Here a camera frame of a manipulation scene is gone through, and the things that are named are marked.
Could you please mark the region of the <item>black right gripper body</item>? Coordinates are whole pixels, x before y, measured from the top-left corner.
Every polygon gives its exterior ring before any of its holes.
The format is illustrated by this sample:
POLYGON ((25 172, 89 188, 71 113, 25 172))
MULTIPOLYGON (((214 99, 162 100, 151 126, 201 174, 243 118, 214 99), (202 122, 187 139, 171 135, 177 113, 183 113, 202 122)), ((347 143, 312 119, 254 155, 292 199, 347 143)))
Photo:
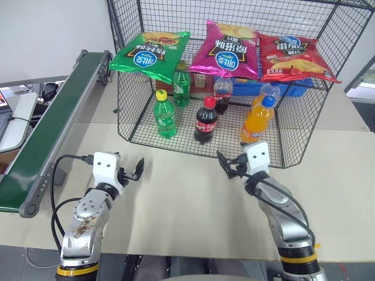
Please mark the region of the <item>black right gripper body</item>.
POLYGON ((234 160, 233 165, 235 166, 239 177, 243 177, 247 173, 247 163, 248 157, 246 153, 241 154, 234 160))

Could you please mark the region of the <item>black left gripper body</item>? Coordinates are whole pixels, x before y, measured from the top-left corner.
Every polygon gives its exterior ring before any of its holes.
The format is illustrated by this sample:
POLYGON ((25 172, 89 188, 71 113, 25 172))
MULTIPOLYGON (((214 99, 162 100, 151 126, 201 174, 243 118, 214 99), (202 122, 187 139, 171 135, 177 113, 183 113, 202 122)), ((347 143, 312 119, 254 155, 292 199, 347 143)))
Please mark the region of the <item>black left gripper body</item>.
POLYGON ((129 181, 138 181, 138 175, 134 173, 126 173, 123 167, 118 171, 118 182, 125 188, 129 181))

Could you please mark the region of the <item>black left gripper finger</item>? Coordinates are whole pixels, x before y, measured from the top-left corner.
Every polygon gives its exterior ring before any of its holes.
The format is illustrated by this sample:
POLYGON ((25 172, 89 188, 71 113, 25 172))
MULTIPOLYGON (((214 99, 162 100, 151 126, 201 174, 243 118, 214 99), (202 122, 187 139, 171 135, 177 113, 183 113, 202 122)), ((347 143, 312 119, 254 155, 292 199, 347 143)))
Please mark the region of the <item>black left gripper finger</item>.
POLYGON ((134 172, 134 175, 135 175, 135 179, 136 180, 139 180, 143 174, 143 171, 144 171, 144 158, 142 158, 136 165, 136 168, 135 168, 135 172, 134 172))

